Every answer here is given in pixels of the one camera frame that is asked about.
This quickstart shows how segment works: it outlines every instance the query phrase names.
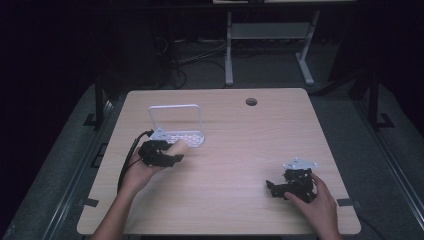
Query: table leg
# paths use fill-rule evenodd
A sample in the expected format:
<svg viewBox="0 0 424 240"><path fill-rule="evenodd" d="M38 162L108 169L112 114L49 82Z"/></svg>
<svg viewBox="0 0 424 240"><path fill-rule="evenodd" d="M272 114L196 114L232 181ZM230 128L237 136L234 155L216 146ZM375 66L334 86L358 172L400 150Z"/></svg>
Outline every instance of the table leg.
<svg viewBox="0 0 424 240"><path fill-rule="evenodd" d="M303 78L305 79L305 82L307 85L313 85L314 79L312 78L312 75L309 71L308 65L306 64L306 55L309 50L309 46L311 45L312 37L314 36L315 27L318 22L320 11L317 10L314 12L314 15L312 16L312 20L309 24L308 30L306 32L305 36L305 46L303 47L302 51L299 53L296 53L296 59L299 63L300 70L302 71Z"/></svg>
<svg viewBox="0 0 424 240"><path fill-rule="evenodd" d="M227 22L227 54L225 55L225 85L233 85L233 65L231 62L231 12L228 12Z"/></svg>

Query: dark background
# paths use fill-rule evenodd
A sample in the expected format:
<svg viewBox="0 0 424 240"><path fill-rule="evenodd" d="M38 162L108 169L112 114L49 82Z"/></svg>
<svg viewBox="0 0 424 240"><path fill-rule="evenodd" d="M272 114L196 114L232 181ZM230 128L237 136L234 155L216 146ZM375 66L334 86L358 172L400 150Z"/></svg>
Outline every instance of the dark background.
<svg viewBox="0 0 424 240"><path fill-rule="evenodd" d="M79 98L96 78L103 79L110 98L128 85L156 88L166 79L161 71L166 60L156 57L151 35L167 36L168 25L137 13L117 17L116 12L91 9L108 6L109 1L101 0L1 2L0 234ZM338 81L365 64L377 72L424 134L422 4L360 1L356 10L329 80ZM210 18L204 14L197 20L195 14L179 14L172 18L171 27L178 30L176 35L191 41L205 34L204 29L212 29L207 31L212 36L207 37L221 36L222 32L213 29L216 24L225 24L225 14L209 13ZM331 11L322 12L320 21L331 22L331 16ZM316 36L322 38L331 30L318 27ZM131 51L139 57L129 57ZM147 80L137 82L140 76Z"/></svg>

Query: table top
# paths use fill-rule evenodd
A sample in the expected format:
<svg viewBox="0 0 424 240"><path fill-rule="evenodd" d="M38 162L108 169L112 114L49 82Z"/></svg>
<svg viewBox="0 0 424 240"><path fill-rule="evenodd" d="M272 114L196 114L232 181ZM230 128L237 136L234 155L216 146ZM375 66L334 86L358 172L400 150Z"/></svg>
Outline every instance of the table top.
<svg viewBox="0 0 424 240"><path fill-rule="evenodd" d="M256 99L257 105L248 106L248 98ZM272 198L265 183L284 183L283 164L296 157L318 163L313 171L335 199L349 198L303 89L135 91L127 96L89 194L98 205L84 207L78 232L92 234L112 204L134 139L153 128L148 108L171 104L200 106L205 140L180 163L155 175L136 196L126 234L313 233L296 207ZM190 121L184 121L175 113L166 114L164 128L187 127L193 118L184 113L190 116ZM342 234L360 231L352 206L337 211Z"/></svg>

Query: black circle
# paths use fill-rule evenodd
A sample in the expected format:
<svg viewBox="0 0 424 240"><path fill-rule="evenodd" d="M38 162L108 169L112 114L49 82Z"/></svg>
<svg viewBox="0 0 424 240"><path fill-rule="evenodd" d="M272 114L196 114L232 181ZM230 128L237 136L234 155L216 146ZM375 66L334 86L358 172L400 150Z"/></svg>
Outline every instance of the black circle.
<svg viewBox="0 0 424 240"><path fill-rule="evenodd" d="M246 99L246 104L249 106L256 106L256 104L258 104L258 100L254 98L248 98Z"/></svg>

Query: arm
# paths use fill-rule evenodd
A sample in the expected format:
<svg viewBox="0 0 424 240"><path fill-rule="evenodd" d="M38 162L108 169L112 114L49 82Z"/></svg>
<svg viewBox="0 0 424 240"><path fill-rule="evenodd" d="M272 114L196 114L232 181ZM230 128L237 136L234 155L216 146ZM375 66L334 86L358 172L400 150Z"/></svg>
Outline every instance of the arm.
<svg viewBox="0 0 424 240"><path fill-rule="evenodd" d="M124 232L134 197L147 185L155 173L163 169L163 167L145 165L140 160L138 150L139 148L134 151L131 157L130 167L125 174L118 195L115 197L106 216L91 236L91 239L120 239Z"/></svg>
<svg viewBox="0 0 424 240"><path fill-rule="evenodd" d="M311 174L317 185L317 197L311 203L305 203L292 193L285 197L292 201L305 215L321 240L342 239L337 226L337 204L327 185L315 174Z"/></svg>

